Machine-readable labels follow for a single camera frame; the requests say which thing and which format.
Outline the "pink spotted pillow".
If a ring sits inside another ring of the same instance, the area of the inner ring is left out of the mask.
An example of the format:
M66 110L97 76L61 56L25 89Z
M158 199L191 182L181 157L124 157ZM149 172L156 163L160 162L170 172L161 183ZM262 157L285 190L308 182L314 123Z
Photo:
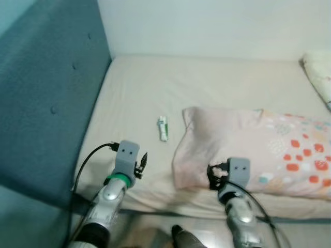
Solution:
M245 158L248 191L330 199L330 118L191 107L184 109L184 122L172 162L176 189L208 188L209 165Z

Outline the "green white torn wrapper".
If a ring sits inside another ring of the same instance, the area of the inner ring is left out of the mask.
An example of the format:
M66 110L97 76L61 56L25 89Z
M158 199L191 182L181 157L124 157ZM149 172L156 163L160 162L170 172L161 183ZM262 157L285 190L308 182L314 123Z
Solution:
M168 120L166 116L159 116L157 121L158 131L159 131L159 139L162 142L167 142L169 139L169 131L168 131Z

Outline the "robot left leg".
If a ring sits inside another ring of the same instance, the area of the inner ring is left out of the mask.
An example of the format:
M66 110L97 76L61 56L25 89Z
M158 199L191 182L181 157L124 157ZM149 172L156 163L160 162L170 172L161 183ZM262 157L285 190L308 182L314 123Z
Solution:
M170 235L155 227L132 230L116 248L170 248Z

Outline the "robot leg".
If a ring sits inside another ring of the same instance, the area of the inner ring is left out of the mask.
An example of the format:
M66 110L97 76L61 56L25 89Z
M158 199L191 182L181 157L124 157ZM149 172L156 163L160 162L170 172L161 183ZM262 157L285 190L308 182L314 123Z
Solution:
M170 248L170 235L155 227L132 230L116 248Z
M207 248L194 234L180 225L172 225L173 248Z

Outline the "robot right leg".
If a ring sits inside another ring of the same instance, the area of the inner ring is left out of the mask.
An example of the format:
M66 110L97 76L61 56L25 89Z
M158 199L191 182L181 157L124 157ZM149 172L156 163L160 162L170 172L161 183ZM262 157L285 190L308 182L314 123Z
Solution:
M207 248L194 234L180 225L172 225L173 248Z

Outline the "white bed mattress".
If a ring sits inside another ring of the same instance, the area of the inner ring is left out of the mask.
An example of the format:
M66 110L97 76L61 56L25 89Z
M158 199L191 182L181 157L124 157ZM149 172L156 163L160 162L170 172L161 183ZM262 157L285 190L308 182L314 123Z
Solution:
M128 140L148 157L123 209L224 219L215 192L177 190L173 183L172 159L185 133L183 111L192 106L330 116L297 62L118 56L102 82L80 149L77 166L85 168L78 194L92 200L113 170L115 153L101 145ZM168 120L167 142L159 139L159 116Z

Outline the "cream cartoon print blanket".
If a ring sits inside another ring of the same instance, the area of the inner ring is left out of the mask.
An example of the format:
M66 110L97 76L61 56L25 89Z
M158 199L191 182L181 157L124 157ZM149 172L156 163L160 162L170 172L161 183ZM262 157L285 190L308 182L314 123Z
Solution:
M301 64L311 85L331 111L331 51L306 52Z

